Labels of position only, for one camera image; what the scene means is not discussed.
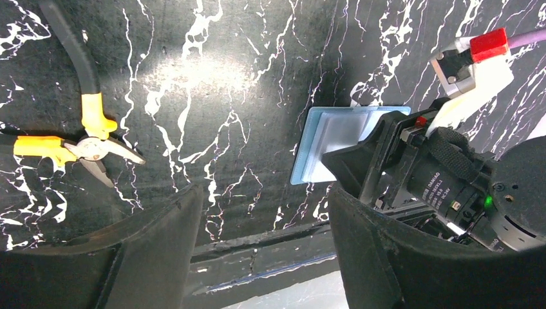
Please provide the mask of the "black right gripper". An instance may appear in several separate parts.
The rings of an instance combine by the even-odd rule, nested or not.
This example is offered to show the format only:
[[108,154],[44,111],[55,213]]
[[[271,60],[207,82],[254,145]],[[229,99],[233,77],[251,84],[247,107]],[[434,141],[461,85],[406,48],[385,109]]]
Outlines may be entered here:
[[425,205],[447,225],[492,251],[545,245],[545,137],[502,156],[477,153],[461,133],[427,129],[437,109],[374,111],[352,145],[327,151],[323,165],[341,187],[378,211]]

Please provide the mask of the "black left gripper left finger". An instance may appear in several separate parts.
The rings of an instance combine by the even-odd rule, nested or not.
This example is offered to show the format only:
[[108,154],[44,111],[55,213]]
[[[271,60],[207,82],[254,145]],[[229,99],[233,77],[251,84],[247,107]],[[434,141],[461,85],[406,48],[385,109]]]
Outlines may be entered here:
[[2,308],[181,308],[203,205],[189,185],[63,245],[1,253]]

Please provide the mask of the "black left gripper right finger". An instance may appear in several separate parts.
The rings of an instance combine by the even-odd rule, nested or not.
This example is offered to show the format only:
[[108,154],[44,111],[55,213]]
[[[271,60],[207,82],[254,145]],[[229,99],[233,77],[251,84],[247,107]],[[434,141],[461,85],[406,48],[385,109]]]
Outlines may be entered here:
[[544,308],[545,249],[498,253],[436,238],[340,187],[330,226],[350,308]]

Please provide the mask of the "blue leather card holder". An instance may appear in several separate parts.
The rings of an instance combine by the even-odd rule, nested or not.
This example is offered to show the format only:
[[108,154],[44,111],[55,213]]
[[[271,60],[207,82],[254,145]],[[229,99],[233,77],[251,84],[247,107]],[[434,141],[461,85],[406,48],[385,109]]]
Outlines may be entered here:
[[321,162],[325,153],[354,146],[364,140],[386,113],[409,115],[409,106],[312,107],[303,129],[290,183],[334,182]]

